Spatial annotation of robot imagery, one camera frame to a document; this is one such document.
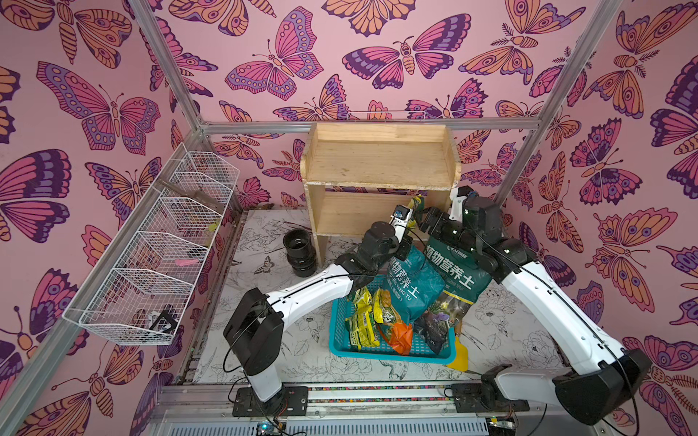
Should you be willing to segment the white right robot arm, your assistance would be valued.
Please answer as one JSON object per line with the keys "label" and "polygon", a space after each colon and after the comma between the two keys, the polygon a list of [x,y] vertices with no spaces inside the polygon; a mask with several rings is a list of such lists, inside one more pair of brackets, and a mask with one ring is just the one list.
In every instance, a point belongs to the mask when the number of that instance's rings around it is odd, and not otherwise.
{"label": "white right robot arm", "polygon": [[607,334],[574,303],[533,251],[504,233],[499,206],[469,187],[456,188],[451,208],[425,207],[414,201],[414,219],[430,239],[427,261],[445,281],[438,308],[417,322],[427,341],[459,312],[474,305],[490,283],[515,296],[550,334],[566,359],[558,370],[516,370],[500,364],[481,378],[485,407],[536,401],[562,407],[580,423],[593,425],[633,401],[651,361]]}

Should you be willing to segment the dark green soil bag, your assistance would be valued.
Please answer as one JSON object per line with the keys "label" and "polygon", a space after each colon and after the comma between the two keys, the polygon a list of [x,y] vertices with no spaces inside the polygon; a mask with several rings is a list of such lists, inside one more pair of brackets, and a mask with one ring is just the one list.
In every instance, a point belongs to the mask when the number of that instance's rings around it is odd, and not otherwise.
{"label": "dark green soil bag", "polygon": [[435,354],[449,343],[449,332],[456,328],[492,277],[480,269],[466,252],[432,238],[426,247],[426,259],[444,282],[441,292],[414,322],[414,331]]}

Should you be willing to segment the teal orange soil bag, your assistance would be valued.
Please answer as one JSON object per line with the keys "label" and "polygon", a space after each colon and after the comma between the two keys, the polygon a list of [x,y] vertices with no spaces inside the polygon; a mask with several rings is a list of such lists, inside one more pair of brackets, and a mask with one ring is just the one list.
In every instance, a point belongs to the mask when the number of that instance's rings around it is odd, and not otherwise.
{"label": "teal orange soil bag", "polygon": [[405,261],[390,261],[383,284],[389,290],[394,308],[402,321],[392,326],[376,323],[382,338],[399,355],[407,356],[413,348],[414,322],[441,292],[444,282],[425,255],[412,247]]}

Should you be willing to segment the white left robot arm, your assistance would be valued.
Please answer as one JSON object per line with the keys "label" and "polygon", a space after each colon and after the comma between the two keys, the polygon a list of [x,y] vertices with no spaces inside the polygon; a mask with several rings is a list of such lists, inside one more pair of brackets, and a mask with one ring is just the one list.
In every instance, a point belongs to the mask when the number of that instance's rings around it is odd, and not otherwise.
{"label": "white left robot arm", "polygon": [[264,294],[247,291],[223,336],[250,385],[256,412],[271,416],[288,403],[276,367],[288,327],[317,308],[366,287],[394,257],[405,259],[412,247],[408,220],[376,222],[354,252],[339,256],[323,271],[285,289]]}

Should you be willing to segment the yellow fertilizer bag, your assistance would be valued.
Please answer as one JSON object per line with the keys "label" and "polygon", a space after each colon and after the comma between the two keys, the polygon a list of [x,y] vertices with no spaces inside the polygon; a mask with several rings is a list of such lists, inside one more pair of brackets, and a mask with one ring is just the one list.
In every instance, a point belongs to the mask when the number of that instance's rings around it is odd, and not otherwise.
{"label": "yellow fertilizer bag", "polygon": [[373,294],[374,321],[385,326],[401,323],[402,318],[394,308],[392,295],[389,290],[377,289]]}
{"label": "yellow fertilizer bag", "polygon": [[354,312],[345,319],[350,345],[358,351],[378,348],[380,341],[374,328],[373,299],[367,287],[356,292],[353,307]]}

